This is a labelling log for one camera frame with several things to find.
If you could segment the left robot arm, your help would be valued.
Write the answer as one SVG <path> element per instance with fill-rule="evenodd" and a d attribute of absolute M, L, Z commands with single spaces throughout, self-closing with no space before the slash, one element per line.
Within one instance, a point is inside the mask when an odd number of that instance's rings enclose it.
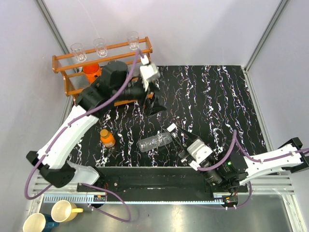
<path fill-rule="evenodd" d="M 28 152 L 27 160 L 50 186 L 62 188 L 69 183 L 86 183 L 93 191 L 104 187 L 104 179 L 96 168 L 72 163 L 67 158 L 84 134 L 115 102 L 138 101 L 147 116 L 165 109 L 156 97 L 147 98 L 149 92 L 158 91 L 154 85 L 160 77 L 158 67 L 145 59 L 139 70 L 140 75 L 133 81 L 134 69 L 129 69 L 122 61 L 110 61 L 101 67 L 101 75 L 81 92 L 69 116 L 50 141 L 39 151 Z"/>

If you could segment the small white bottle cap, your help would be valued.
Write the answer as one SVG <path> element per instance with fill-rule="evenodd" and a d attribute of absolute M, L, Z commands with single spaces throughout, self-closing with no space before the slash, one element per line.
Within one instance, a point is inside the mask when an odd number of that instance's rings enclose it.
<path fill-rule="evenodd" d="M 172 132 L 176 128 L 177 128 L 177 126 L 174 123 L 172 123 L 170 126 L 168 126 L 167 131 Z"/>

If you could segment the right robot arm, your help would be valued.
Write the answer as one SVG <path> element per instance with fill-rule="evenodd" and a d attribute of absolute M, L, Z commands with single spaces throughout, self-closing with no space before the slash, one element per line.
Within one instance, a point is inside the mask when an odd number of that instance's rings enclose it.
<path fill-rule="evenodd" d="M 293 138 L 277 150 L 250 156 L 233 131 L 231 144 L 219 159 L 214 150 L 197 135 L 175 124 L 167 128 L 177 144 L 177 154 L 182 163 L 203 175 L 212 187 L 236 192 L 239 186 L 258 177 L 276 172 L 298 172 L 309 167 L 309 150 L 302 148 L 299 138 Z"/>

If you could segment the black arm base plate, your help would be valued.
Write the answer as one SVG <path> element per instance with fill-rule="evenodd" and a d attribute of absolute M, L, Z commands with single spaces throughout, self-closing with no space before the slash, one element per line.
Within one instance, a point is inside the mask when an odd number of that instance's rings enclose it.
<path fill-rule="evenodd" d="M 146 190 L 148 187 L 167 189 L 155 197 L 159 200 L 175 199 L 182 193 L 185 195 L 192 193 L 190 200 L 213 200 L 215 190 L 227 194 L 248 190 L 237 182 L 233 182 L 231 186 L 227 183 L 211 186 L 199 172 L 189 167 L 102 167 L 96 168 L 96 171 L 99 173 L 99 178 L 93 184 L 86 184 L 83 180 L 78 180 L 77 184 L 95 190 L 103 188 L 120 197 L 132 198 L 150 194 Z"/>

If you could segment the clear plastic bottle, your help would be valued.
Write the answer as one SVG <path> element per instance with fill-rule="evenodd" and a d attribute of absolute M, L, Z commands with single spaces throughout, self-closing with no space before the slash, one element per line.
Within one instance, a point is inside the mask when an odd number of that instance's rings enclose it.
<path fill-rule="evenodd" d="M 147 152 L 152 149 L 168 145 L 172 142 L 172 137 L 168 132 L 159 133 L 138 141 L 138 147 L 141 152 Z"/>

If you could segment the orange bottle cap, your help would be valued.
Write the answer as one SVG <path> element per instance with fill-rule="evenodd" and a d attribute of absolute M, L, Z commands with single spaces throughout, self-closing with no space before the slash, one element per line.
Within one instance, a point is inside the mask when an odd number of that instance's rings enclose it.
<path fill-rule="evenodd" d="M 100 136 L 103 137 L 103 138 L 108 138 L 109 137 L 109 131 L 106 130 L 106 129 L 102 129 L 100 131 Z"/>

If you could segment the orange juice bottle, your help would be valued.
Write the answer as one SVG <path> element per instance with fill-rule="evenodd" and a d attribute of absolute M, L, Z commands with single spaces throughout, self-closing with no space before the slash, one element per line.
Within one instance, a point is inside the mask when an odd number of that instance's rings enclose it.
<path fill-rule="evenodd" d="M 107 148 L 113 147 L 115 145 L 115 138 L 112 135 L 112 133 L 109 131 L 109 137 L 108 138 L 103 138 L 100 136 L 100 140 L 103 143 L 103 145 Z"/>

